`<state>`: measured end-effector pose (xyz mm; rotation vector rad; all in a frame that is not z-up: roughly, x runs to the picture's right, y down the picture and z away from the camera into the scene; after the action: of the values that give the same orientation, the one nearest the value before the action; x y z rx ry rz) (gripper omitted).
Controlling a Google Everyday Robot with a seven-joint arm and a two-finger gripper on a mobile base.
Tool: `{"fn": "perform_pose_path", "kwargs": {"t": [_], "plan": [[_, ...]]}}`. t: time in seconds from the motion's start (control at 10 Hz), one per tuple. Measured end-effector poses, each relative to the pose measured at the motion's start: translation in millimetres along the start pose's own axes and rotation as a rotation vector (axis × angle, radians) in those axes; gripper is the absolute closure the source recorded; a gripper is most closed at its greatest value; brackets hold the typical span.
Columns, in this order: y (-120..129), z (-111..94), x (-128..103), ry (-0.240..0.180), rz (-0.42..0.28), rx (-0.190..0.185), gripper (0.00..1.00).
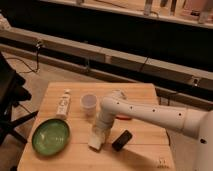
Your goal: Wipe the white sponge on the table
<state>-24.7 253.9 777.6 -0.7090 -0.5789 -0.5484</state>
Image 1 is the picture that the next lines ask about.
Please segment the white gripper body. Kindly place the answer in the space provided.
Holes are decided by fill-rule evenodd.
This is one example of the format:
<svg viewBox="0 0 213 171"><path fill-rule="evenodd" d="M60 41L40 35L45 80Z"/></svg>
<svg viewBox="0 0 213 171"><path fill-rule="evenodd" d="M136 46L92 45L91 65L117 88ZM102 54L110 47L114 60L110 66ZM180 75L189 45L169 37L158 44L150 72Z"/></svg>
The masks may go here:
<svg viewBox="0 0 213 171"><path fill-rule="evenodd" d="M92 128L93 132L99 138L107 138L110 135L114 120L115 117L113 115L99 113L95 118L95 122Z"/></svg>

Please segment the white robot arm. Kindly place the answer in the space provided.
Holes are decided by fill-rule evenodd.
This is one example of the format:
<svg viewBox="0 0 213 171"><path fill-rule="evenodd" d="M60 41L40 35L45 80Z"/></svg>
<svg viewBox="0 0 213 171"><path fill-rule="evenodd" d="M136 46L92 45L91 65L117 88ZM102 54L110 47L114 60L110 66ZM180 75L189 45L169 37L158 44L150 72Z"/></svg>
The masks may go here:
<svg viewBox="0 0 213 171"><path fill-rule="evenodd" d="M116 114L127 115L197 140L194 171L213 171L213 111L137 104L116 97L104 97L88 145L96 150L108 138Z"/></svg>

